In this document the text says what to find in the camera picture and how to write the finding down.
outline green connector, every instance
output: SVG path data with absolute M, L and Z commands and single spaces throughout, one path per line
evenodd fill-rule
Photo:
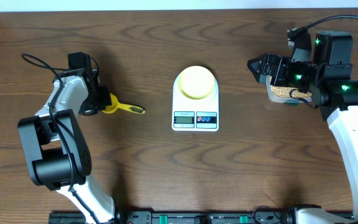
M 246 215 L 241 215 L 240 216 L 240 223 L 243 224 L 243 223 L 248 223 L 248 216 Z
M 168 215 L 160 215 L 160 224 L 168 224 Z

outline yellow handle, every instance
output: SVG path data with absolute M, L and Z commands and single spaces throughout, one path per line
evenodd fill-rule
M 134 106 L 134 105 L 126 105 L 124 103 L 120 103 L 118 104 L 118 108 L 122 109 L 122 110 L 126 110 L 132 113 L 137 113 L 137 114 L 144 114 L 146 113 L 146 110 L 144 110 L 143 108 L 139 107 L 139 106 Z

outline green led light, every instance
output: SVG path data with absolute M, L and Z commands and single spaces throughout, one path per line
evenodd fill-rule
M 348 90 L 348 89 L 350 89 L 349 86 L 347 86 L 347 85 L 343 85 L 343 86 L 342 86 L 342 90 L 343 90 L 343 91 L 346 91 L 346 90 Z

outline scale display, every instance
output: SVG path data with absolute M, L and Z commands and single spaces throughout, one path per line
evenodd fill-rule
M 216 112 L 176 111 L 173 117 L 174 128 L 218 128 Z

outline cable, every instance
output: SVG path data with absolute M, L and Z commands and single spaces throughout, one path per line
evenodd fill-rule
M 95 77 L 97 78 L 97 77 L 99 77 L 99 64 L 96 62 L 96 60 L 93 57 L 91 57 L 91 59 L 94 62 L 94 64 L 96 65 L 96 67 L 98 68 L 96 75 L 95 75 Z
M 290 91 L 290 97 L 291 97 L 291 98 L 296 99 L 296 100 L 300 100 L 300 101 L 306 103 L 306 105 L 310 106 L 310 107 L 313 108 L 313 109 L 317 109 L 317 108 L 318 108 L 318 105 L 314 105 L 314 106 L 313 106 L 309 101 L 305 100 L 304 98 L 295 98 L 295 97 L 293 97 L 293 96 L 292 96 L 292 93 L 293 93 L 294 91 L 299 91 L 299 89 L 293 89 L 293 90 Z
M 326 22 L 326 21 L 330 21 L 330 20 L 333 20 L 333 19 L 358 19 L 358 16 L 353 16 L 353 15 L 341 15 L 341 16 L 330 16 L 330 17 L 327 17 L 325 19 L 321 19 L 317 22 L 314 22 L 310 25 L 307 25 L 305 26 L 304 28 L 302 28 L 303 30 L 306 30 L 306 29 L 309 29 L 310 27 L 314 27 L 322 22 Z
M 274 215 L 278 220 L 280 220 L 279 222 L 274 223 L 274 224 L 279 224 L 279 223 L 282 223 L 282 222 L 283 222 L 283 221 L 282 221 L 282 216 L 279 218 L 278 215 L 277 215 L 269 206 L 267 206 L 267 205 L 261 205 L 261 206 L 257 207 L 257 208 L 252 212 L 252 219 L 254 219 L 254 221 L 255 221 L 256 223 L 261 224 L 260 222 L 258 222 L 258 221 L 255 219 L 255 212 L 256 212 L 257 210 L 260 210 L 261 208 L 267 208 L 267 209 L 269 209 L 269 210 L 273 213 L 273 215 Z
M 62 121 L 57 120 L 57 123 L 58 123 L 65 131 L 67 131 L 67 133 L 68 133 L 73 139 L 75 138 L 75 137 L 74 137 L 74 134 L 72 133 L 72 131 L 71 131 L 70 129 L 68 129 L 68 127 L 67 127 L 65 124 L 63 124 Z
M 74 198 L 77 199 L 77 201 L 80 203 L 80 205 L 82 207 L 84 207 L 87 212 L 89 212 L 89 215 L 92 217 L 95 224 L 100 224 L 100 222 L 99 222 L 98 218 L 96 218 L 96 215 L 94 214 L 94 212 L 82 201 L 80 196 L 78 196 L 77 191 L 73 189 L 70 192 L 73 194 Z
M 353 16 L 353 15 L 341 15 L 341 16 L 330 16 L 330 17 L 327 17 L 325 19 L 320 19 L 319 21 L 317 22 L 314 22 L 312 24 L 309 24 L 305 27 L 301 27 L 297 30 L 294 30 L 293 31 L 293 35 L 292 35 L 292 39 L 294 39 L 295 37 L 299 36 L 301 33 L 303 33 L 305 30 L 308 30 L 309 28 L 311 27 L 314 27 L 320 23 L 323 23 L 323 22 L 326 22 L 326 21 L 330 21 L 330 20 L 333 20 L 333 19 L 358 19 L 358 16 Z
M 38 61 L 41 62 L 42 64 L 48 65 L 48 66 L 43 66 L 43 65 L 40 65 L 40 64 L 37 64 L 37 63 L 35 63 L 35 62 L 30 61 L 30 60 L 27 59 L 26 57 L 30 57 L 30 58 L 32 58 L 32 59 L 34 59 L 34 60 L 38 60 L 39 58 L 37 58 L 37 57 L 35 57 L 35 56 L 33 56 L 33 55 L 30 55 L 30 54 L 22 54 L 23 60 L 25 60 L 26 62 L 29 62 L 30 64 L 35 65 L 35 66 L 37 66 L 37 67 L 46 68 L 46 69 L 53 69 L 54 71 L 68 71 L 68 69 L 64 69 L 64 68 L 52 68 L 51 66 L 49 66 L 49 65 L 46 64 L 45 62 L 42 63 L 41 61 L 38 60 Z
M 29 57 L 29 58 L 32 58 L 38 62 L 40 62 L 41 64 L 43 64 L 44 66 L 38 66 L 39 64 L 36 64 L 32 61 L 30 61 L 29 59 L 27 59 L 26 57 Z M 72 188 L 73 188 L 73 185 L 74 185 L 74 163 L 72 161 L 72 158 L 71 158 L 71 153 L 70 153 L 70 149 L 68 148 L 68 144 L 66 142 L 66 139 L 62 133 L 62 130 L 60 129 L 59 125 L 57 124 L 56 122 L 56 119 L 55 119 L 55 115 L 53 114 L 53 109 L 55 108 L 55 105 L 56 105 L 56 101 L 57 101 L 57 98 L 59 97 L 59 94 L 60 92 L 62 92 L 63 88 L 64 88 L 64 83 L 63 83 L 63 80 L 62 78 L 60 78 L 59 74 L 55 71 L 54 68 L 52 68 L 50 65 L 48 65 L 46 62 L 44 62 L 43 60 L 37 58 L 36 56 L 33 56 L 31 54 L 22 54 L 22 58 L 26 61 L 26 62 L 29 62 L 31 63 L 32 65 L 36 65 L 38 67 L 41 67 L 41 68 L 47 68 L 49 70 L 51 70 L 53 72 L 53 74 L 55 74 L 55 77 L 59 80 L 59 89 L 56 91 L 55 95 L 53 96 L 52 100 L 50 103 L 48 103 L 48 106 L 49 106 L 49 116 L 50 116 L 50 119 L 52 120 L 52 124 L 56 127 L 56 130 L 57 130 L 57 133 L 60 137 L 60 140 L 62 141 L 63 143 L 63 147 L 65 148 L 66 150 L 66 153 L 67 153 L 67 156 L 68 156 L 68 162 L 70 164 L 70 186 L 68 188 L 68 191 L 71 191 Z

